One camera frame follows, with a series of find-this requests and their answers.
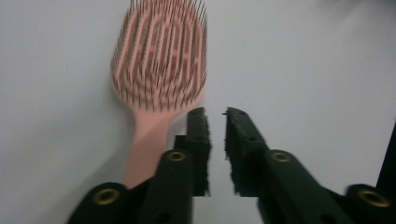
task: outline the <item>hairbrush handle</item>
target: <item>hairbrush handle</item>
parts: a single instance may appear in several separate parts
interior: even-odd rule
[[[154,176],[173,120],[171,114],[134,111],[135,133],[123,184],[131,189]]]

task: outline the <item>hairbrush head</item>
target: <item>hairbrush head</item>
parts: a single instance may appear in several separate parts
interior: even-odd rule
[[[111,71],[132,108],[179,110],[201,96],[206,78],[206,14],[200,0],[133,1]]]

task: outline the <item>gold screw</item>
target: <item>gold screw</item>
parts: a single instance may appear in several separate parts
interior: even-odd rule
[[[106,205],[114,203],[120,197],[120,192],[116,189],[102,189],[93,196],[96,204]]]
[[[384,196],[368,189],[361,189],[358,191],[359,197],[368,204],[375,207],[389,207],[390,201]]]

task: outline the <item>pink hairbrush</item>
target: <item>pink hairbrush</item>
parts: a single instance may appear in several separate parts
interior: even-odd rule
[[[201,0],[133,0],[111,63],[115,93],[134,113],[124,185],[154,175],[172,120],[192,109],[206,78]]]

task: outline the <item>bristle pad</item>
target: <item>bristle pad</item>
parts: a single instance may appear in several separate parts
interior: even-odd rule
[[[199,96],[206,73],[200,1],[133,2],[111,64],[118,96],[146,109],[178,109]]]

